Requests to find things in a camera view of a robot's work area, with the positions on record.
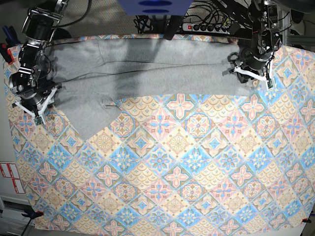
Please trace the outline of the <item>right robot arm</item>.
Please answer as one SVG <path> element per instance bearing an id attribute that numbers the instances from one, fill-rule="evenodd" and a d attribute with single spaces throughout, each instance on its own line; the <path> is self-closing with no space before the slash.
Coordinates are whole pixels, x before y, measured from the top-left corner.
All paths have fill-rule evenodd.
<path id="1" fill-rule="evenodd" d="M 27 40 L 18 55 L 20 67 L 9 77 L 9 88 L 19 104 L 32 112 L 41 109 L 55 87 L 54 82 L 47 80 L 45 47 L 52 41 L 67 4 L 67 0 L 49 0 L 29 8 L 23 24 L 22 33 Z"/>

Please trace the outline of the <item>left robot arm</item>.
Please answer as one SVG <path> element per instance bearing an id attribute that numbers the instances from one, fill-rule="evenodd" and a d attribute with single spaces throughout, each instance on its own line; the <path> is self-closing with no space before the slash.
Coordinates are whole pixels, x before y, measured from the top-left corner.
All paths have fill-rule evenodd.
<path id="1" fill-rule="evenodd" d="M 232 72 L 237 73 L 241 83 L 256 79 L 263 89 L 269 90 L 275 83 L 272 78 L 273 59 L 281 47 L 277 5 L 253 0 L 248 16 L 252 24 L 251 45 L 241 49 L 239 62 Z"/>

